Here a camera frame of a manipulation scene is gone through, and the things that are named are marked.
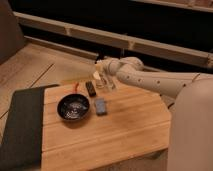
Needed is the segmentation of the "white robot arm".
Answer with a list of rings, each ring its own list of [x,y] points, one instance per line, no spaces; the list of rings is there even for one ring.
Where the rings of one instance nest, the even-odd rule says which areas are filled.
[[[95,68],[118,81],[175,100],[167,171],[213,171],[213,74],[146,72],[136,57],[99,60]]]

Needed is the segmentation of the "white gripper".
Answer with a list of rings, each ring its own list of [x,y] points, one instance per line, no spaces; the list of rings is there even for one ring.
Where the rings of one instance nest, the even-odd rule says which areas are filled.
[[[116,85],[110,76],[116,75],[119,69],[119,61],[117,59],[99,60],[95,64],[95,68],[100,74],[108,75],[105,77],[106,86],[109,91],[114,91],[116,89]]]

